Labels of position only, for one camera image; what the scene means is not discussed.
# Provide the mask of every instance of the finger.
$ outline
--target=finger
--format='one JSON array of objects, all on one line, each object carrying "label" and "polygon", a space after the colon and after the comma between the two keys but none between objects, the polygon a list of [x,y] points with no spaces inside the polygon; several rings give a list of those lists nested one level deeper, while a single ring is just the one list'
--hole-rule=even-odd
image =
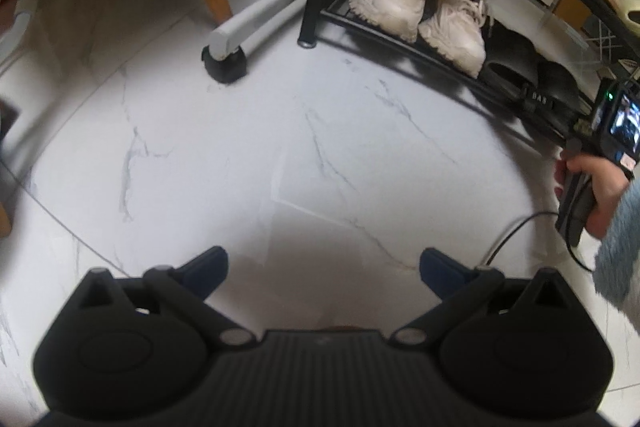
[{"label": "finger", "polygon": [[554,179],[556,183],[564,185],[566,180],[566,162],[563,160],[556,161],[556,168],[554,170]]},{"label": "finger", "polygon": [[597,158],[596,156],[588,154],[580,154],[570,160],[567,160],[566,167],[571,172],[586,172],[593,176],[607,168],[607,161],[608,160],[604,158]]}]

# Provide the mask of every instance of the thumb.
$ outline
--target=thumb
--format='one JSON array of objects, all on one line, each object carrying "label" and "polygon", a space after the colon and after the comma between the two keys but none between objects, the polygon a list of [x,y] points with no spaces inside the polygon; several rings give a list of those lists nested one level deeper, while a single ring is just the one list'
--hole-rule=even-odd
[{"label": "thumb", "polygon": [[607,161],[608,160],[598,158],[597,156],[579,154],[574,158],[567,160],[566,167],[571,172],[586,172],[593,176],[607,168]]}]

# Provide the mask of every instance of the handheld device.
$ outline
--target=handheld device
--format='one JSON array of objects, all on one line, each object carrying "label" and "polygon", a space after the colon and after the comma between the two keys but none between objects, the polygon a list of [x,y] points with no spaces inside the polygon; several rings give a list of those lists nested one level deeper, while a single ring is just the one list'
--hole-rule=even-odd
[{"label": "handheld device", "polygon": [[[629,179],[640,160],[640,98],[626,84],[604,86],[589,119],[578,118],[567,140],[568,154],[602,156],[619,166]],[[556,230],[576,247],[596,201],[588,174],[567,173]]]},{"label": "handheld device", "polygon": [[140,279],[91,270],[41,341],[38,427],[604,427],[613,360],[562,276],[505,279],[433,248],[442,303],[378,331],[251,331],[207,306],[214,247]]}]

